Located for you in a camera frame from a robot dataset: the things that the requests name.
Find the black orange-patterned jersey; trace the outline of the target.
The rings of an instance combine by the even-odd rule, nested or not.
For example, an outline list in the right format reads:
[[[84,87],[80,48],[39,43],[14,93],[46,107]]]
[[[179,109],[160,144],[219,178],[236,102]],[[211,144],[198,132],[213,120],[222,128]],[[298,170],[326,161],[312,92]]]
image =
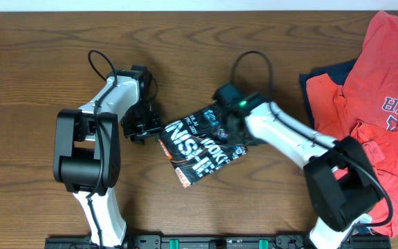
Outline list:
[[[184,188],[248,152],[244,146],[228,143],[222,109],[217,104],[168,124],[159,142]]]

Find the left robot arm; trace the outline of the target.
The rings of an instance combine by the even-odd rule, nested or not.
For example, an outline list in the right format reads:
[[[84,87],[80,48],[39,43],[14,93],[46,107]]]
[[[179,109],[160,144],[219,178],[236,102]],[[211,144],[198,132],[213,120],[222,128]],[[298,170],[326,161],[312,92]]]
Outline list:
[[[141,145],[159,134],[160,116],[147,97],[155,82],[145,66],[114,70],[89,103],[58,113],[53,175],[79,201],[91,235],[50,238],[46,248],[127,248],[127,225],[115,194],[120,134]]]

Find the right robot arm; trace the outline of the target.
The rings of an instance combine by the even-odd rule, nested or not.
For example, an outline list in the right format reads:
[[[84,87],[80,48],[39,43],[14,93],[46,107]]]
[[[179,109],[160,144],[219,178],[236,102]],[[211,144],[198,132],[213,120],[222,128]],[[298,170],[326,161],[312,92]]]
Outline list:
[[[353,138],[323,135],[286,114],[259,94],[217,99],[231,143],[261,140],[291,159],[304,173],[316,225],[315,248],[341,248],[360,219],[386,193],[361,145]]]

